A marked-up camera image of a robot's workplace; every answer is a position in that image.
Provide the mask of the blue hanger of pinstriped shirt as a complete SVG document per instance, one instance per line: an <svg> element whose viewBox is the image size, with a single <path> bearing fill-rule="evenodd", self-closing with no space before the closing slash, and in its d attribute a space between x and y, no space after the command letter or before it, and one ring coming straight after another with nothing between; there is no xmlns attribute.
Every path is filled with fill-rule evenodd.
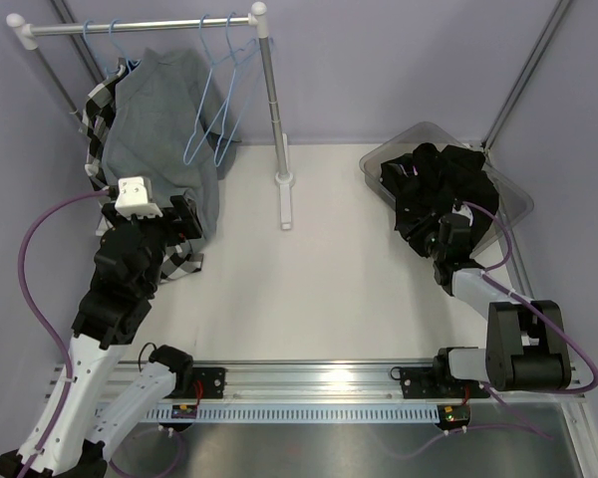
<svg viewBox="0 0 598 478"><path fill-rule="evenodd" d="M225 41L228 47L228 56L233 65L233 71L228 86L228 92L222 107L220 124L221 132L213 157L216 169L222 172L223 175L225 175L226 171L229 169L227 165L228 160L226 158L228 157L229 150L233 144L236 141L239 141L239 139L236 138L238 136L238 127L253 93L250 93L245 105L238 113L232 109L234 100L236 94L240 90L243 79L249 74L250 65L254 62L255 56L260 53L258 40L255 37L252 37L240 48L233 47L230 37L230 28L232 26L232 20L235 17L236 13L231 12L227 17L225 24Z"/></svg>

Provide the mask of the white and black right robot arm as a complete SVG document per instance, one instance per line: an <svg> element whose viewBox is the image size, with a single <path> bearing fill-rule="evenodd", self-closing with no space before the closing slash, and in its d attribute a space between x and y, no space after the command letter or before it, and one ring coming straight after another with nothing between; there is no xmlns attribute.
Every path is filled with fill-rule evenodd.
<svg viewBox="0 0 598 478"><path fill-rule="evenodd" d="M570 385L558 305L519 295L489 278L470 257L467 217L438 217L424 234L423 247L433 260L436 283L486 320L484 347L442 348L435 356L431 382L438 393L453 395L467 382L484 382L498 391L559 392Z"/></svg>

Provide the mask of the plain black shirt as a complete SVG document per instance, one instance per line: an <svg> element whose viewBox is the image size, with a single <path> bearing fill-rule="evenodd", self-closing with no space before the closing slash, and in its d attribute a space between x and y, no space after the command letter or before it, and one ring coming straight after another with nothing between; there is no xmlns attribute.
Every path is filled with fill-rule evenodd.
<svg viewBox="0 0 598 478"><path fill-rule="evenodd" d="M395 230L406 241L407 230L425 216L451 213L456 202L469 202L485 209L472 210L470 246L475 247L498 211L499 193L484 171L484 154L447 145L439 150L426 142L381 164L380 182L395 197Z"/></svg>

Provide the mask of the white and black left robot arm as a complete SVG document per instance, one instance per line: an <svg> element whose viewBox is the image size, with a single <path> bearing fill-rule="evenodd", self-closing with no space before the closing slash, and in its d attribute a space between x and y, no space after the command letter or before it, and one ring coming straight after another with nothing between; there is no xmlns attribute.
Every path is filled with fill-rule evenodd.
<svg viewBox="0 0 598 478"><path fill-rule="evenodd" d="M94 257L71 339L59 344L62 374L26 441L0 455L1 477L102 477L154 405L201 391L192 356L160 346L132 384L96 412L112 371L149 314L167 248L202 233L194 202L181 195L165 208L145 200L135 212L124 211L121 202L116 194L103 207L113 226Z"/></svg>

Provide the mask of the blue hanger of black shirt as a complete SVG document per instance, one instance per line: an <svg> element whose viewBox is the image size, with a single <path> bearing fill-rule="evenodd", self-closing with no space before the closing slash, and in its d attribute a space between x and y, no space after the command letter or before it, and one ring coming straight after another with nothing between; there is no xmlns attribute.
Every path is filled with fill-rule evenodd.
<svg viewBox="0 0 598 478"><path fill-rule="evenodd" d="M211 88L215 86L213 76L214 76L214 72L215 72L216 68L222 66L225 62L230 62L232 64L231 60L229 59L228 53L224 57L222 57L218 60L215 60L213 58L213 56L211 55L210 49L208 48L208 45L205 41L205 37L203 36L203 33L201 32L204 22L207 18L208 18L207 15L204 15L201 18L200 25L198 26L198 31L199 31L199 40L201 41L201 44L203 47L203 53L209 62L208 72L207 72L205 83L203 85L203 90L202 90L201 98L199 101L199 105L196 110L195 120L194 120L194 124L193 124L193 130L192 130L192 132L187 140L187 143L185 145L185 148L184 148L184 152L183 152L183 156L182 156L182 163L184 166L191 166L193 164L193 162L199 156L199 151L201 150L202 145L208 140L210 134L213 132L213 128L214 128L215 124L218 121L220 121L220 123L221 123L222 107L223 107L226 96L219 106L211 105L210 113L212 114L212 118L211 118L210 123L207 126L203 126L201 120L202 120L202 115L204 114L204 112L206 111L206 107L208 106L207 99L210 97Z"/></svg>

